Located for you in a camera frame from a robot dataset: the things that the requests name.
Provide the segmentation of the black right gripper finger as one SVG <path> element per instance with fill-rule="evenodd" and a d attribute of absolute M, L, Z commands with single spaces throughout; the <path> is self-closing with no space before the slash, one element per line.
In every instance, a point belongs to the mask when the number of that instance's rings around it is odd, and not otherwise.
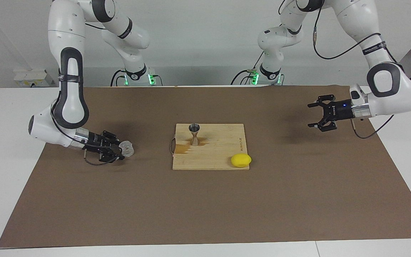
<path fill-rule="evenodd" d="M 101 133 L 101 140 L 103 144 L 120 144 L 121 141 L 119 141 L 118 138 L 116 138 L 116 135 L 113 133 L 110 133 L 108 131 L 103 131 Z"/>
<path fill-rule="evenodd" d="M 99 147 L 98 153 L 100 155 L 100 162 L 114 162 L 116 160 L 123 160 L 125 156 L 122 154 L 120 147 Z"/>

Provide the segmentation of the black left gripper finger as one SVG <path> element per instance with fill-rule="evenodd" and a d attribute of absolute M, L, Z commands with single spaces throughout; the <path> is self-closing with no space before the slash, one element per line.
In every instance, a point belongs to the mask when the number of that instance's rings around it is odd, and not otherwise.
<path fill-rule="evenodd" d="M 316 127 L 321 132 L 328 132 L 337 129 L 336 119 L 321 119 L 319 122 L 307 124 L 308 127 Z"/>
<path fill-rule="evenodd" d="M 326 104 L 325 101 L 333 102 L 333 101 L 335 101 L 335 96 L 332 95 L 332 94 L 318 96 L 318 99 L 312 104 L 307 104 L 307 107 L 308 108 L 312 108 L 312 107 L 325 108 L 325 107 L 328 107 L 329 104 Z"/>

